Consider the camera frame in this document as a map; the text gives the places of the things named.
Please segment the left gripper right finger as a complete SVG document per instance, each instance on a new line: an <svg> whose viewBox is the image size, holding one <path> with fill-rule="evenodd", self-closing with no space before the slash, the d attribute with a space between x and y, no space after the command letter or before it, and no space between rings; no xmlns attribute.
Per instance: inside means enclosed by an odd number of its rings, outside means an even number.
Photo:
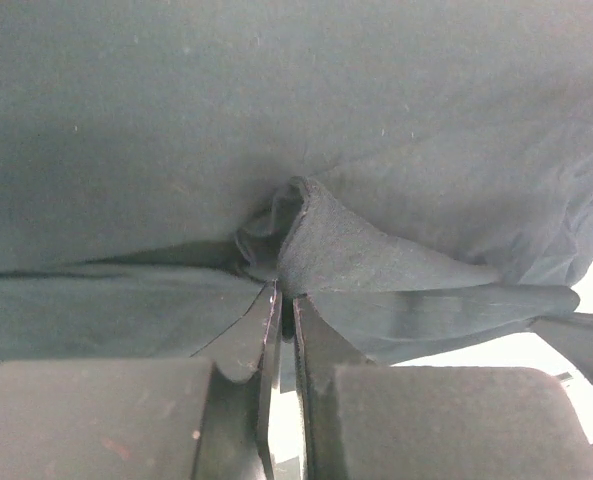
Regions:
<svg viewBox="0 0 593 480"><path fill-rule="evenodd" d="M293 303L308 479L593 479L559 381L532 368L374 363Z"/></svg>

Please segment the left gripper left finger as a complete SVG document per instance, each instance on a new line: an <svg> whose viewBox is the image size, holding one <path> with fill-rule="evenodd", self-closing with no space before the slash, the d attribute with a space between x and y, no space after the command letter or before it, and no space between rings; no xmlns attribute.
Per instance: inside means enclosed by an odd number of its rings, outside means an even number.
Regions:
<svg viewBox="0 0 593 480"><path fill-rule="evenodd" d="M0 479L270 479L282 296L192 357L0 364Z"/></svg>

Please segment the black t shirt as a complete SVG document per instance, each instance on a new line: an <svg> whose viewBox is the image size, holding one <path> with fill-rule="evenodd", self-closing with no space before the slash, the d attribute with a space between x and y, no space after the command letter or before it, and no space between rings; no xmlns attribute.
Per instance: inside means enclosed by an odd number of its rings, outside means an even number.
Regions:
<svg viewBox="0 0 593 480"><path fill-rule="evenodd" d="M277 280L397 363L592 261L593 1L0 1L0 362L189 356Z"/></svg>

